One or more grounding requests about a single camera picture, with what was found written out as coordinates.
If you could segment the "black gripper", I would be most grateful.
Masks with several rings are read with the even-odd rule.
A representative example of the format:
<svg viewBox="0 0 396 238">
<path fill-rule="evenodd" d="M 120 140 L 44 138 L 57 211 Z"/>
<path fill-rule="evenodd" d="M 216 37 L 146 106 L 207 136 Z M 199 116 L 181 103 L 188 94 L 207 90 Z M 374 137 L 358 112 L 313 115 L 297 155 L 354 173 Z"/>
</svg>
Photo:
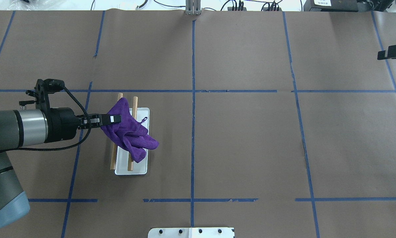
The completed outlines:
<svg viewBox="0 0 396 238">
<path fill-rule="evenodd" d="M 69 107 L 52 107 L 47 120 L 48 135 L 46 143 L 51 143 L 73 139 L 77 129 L 86 130 L 121 123 L 122 117 L 121 115 L 89 114 L 88 120 L 86 115 L 77 117 Z"/>
</svg>

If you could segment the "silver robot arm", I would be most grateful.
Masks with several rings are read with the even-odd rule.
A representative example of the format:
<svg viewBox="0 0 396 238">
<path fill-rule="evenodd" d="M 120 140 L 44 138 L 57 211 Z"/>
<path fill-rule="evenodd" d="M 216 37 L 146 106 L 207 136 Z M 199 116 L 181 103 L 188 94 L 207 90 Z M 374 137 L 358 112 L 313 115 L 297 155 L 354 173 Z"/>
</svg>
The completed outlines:
<svg viewBox="0 0 396 238">
<path fill-rule="evenodd" d="M 69 107 L 0 110 L 0 229 L 30 211 L 8 151 L 31 145 L 73 139 L 77 130 L 99 128 L 122 121 L 121 115 L 75 115 Z"/>
</svg>

